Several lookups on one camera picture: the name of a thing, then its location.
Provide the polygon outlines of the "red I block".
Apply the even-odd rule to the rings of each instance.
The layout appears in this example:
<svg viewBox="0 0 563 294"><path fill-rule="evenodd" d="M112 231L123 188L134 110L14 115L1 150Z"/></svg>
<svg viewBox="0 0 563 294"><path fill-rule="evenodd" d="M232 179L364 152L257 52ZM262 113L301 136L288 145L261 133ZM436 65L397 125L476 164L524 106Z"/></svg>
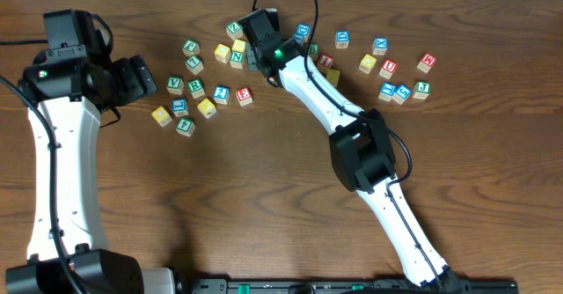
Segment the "red I block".
<svg viewBox="0 0 563 294"><path fill-rule="evenodd" d="M333 66L334 59L326 54L322 54L318 57L317 67L322 73L326 73Z"/></svg>

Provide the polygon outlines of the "blue 2 block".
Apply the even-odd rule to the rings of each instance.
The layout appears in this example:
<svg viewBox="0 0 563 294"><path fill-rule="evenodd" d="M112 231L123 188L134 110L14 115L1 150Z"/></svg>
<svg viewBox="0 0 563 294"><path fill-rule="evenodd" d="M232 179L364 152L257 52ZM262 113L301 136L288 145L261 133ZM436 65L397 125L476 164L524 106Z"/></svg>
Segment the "blue 2 block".
<svg viewBox="0 0 563 294"><path fill-rule="evenodd" d="M230 89L228 87L218 85L215 88L213 98L215 103L220 105L227 105L230 98Z"/></svg>

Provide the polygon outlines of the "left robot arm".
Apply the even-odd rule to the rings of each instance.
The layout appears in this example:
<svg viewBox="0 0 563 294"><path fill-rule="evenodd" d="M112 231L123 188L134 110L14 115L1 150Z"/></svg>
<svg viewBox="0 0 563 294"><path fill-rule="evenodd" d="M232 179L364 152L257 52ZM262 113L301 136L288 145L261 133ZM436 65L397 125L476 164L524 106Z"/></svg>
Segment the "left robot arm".
<svg viewBox="0 0 563 294"><path fill-rule="evenodd" d="M143 269L108 248L99 212L100 116L157 87L139 56L49 57L16 89L29 108L36 204L27 263L8 268L10 293L177 293L170 268Z"/></svg>

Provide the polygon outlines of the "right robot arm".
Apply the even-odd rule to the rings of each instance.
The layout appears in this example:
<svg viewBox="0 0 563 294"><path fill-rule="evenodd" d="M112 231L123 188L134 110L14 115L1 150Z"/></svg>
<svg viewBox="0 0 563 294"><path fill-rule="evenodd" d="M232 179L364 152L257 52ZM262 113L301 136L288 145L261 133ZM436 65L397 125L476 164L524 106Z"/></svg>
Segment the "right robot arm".
<svg viewBox="0 0 563 294"><path fill-rule="evenodd" d="M377 110L364 112L318 71L297 41L279 33L248 38L265 77L300 99L329 135L333 170L373 211L408 281L444 290L449 266L421 229L402 193L390 131Z"/></svg>

